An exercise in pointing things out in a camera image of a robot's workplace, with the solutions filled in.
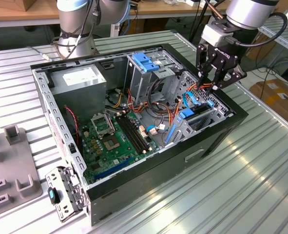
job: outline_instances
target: motherboard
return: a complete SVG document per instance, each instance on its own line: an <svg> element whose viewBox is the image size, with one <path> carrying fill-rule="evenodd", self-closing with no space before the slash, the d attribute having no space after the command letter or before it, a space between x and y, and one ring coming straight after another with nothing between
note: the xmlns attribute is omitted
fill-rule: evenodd
<svg viewBox="0 0 288 234"><path fill-rule="evenodd" d="M159 146L140 131L133 112L113 117L100 114L80 128L83 133L84 177L88 183L131 165L159 150Z"/></svg>

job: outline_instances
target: yellow wire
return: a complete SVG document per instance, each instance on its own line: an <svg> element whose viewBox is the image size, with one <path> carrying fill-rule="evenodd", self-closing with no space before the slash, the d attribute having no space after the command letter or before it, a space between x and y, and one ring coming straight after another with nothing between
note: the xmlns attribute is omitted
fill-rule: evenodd
<svg viewBox="0 0 288 234"><path fill-rule="evenodd" d="M114 105L112 108L117 108L119 105L120 105L120 103L121 103L121 99L122 99L122 93L120 93L120 96L119 96L119 101L117 102L117 104L116 105Z"/></svg>

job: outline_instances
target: blue drive bracket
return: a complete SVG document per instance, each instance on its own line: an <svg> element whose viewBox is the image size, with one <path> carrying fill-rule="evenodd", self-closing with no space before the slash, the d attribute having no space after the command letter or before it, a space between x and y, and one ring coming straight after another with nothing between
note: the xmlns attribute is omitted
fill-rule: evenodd
<svg viewBox="0 0 288 234"><path fill-rule="evenodd" d="M194 112L191 109L184 109L179 113L179 116L182 119L185 119L185 118L192 116L192 115L194 115Z"/></svg>
<svg viewBox="0 0 288 234"><path fill-rule="evenodd" d="M133 54L132 58L144 70L144 72L152 72L160 68L158 65L155 65L151 61L151 58L146 56L144 53Z"/></svg>

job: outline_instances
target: blue tab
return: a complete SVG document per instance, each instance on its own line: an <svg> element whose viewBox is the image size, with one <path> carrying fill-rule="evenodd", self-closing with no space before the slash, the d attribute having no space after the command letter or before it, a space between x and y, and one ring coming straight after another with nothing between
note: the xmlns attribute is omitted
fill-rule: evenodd
<svg viewBox="0 0 288 234"><path fill-rule="evenodd" d="M144 70L144 72L152 72L160 68L158 65L155 65L151 61L151 58L146 56L144 53L133 54L132 58Z"/></svg>
<svg viewBox="0 0 288 234"><path fill-rule="evenodd" d="M54 197L54 193L53 193L53 190L50 191L50 198L53 198Z"/></svg>
<svg viewBox="0 0 288 234"><path fill-rule="evenodd" d="M170 131L168 137L167 137L166 140L165 140L165 143L166 143L166 144L168 144L168 142L169 142L169 140L170 140L170 138L171 138L171 136L172 136L172 134L173 134L175 128L176 128L176 125L173 124L173 127L172 127L172 129L171 129L171 131Z"/></svg>
<svg viewBox="0 0 288 234"><path fill-rule="evenodd" d="M183 119L187 118L189 116L192 116L194 112L192 112L191 109L184 109L179 113L179 116L181 116Z"/></svg>
<svg viewBox="0 0 288 234"><path fill-rule="evenodd" d="M214 102L211 101L211 100L208 100L208 105L209 105L210 107L213 107L213 106L214 106Z"/></svg>

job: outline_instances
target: blue clip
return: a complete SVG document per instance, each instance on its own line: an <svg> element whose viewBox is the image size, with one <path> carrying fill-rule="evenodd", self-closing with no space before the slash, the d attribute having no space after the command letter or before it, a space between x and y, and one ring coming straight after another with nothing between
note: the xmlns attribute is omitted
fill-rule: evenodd
<svg viewBox="0 0 288 234"><path fill-rule="evenodd" d="M184 109L182 110L180 113L179 113L179 116L182 118L182 119L185 119L189 116L192 116L194 114L194 112L191 110L191 109Z"/></svg>
<svg viewBox="0 0 288 234"><path fill-rule="evenodd" d="M170 140L170 138L171 138L171 136L172 136L175 128L176 128L176 125L174 124L173 127L172 127L172 129L171 129L171 131L170 131L170 133L169 133L169 135L168 135L168 137L166 138L166 140L165 140L164 143L168 144L168 142L169 142L169 140Z"/></svg>
<svg viewBox="0 0 288 234"><path fill-rule="evenodd" d="M201 103L194 98L192 92L191 92L191 91L187 91L187 92L185 92L185 93L183 94L183 102L184 102L184 105L185 105L187 108L188 108L189 106L188 106L188 103L187 103L186 98L185 98L185 95L186 95L186 94L188 94L188 95L191 97L192 102L193 102L194 105L201 105Z"/></svg>
<svg viewBox="0 0 288 234"><path fill-rule="evenodd" d="M151 58L144 53L133 54L132 58L144 70L144 72L152 72L158 70L160 67L155 65Z"/></svg>
<svg viewBox="0 0 288 234"><path fill-rule="evenodd" d="M213 107L214 106L214 102L213 101L211 101L211 100L208 100L208 105L210 106L210 107Z"/></svg>

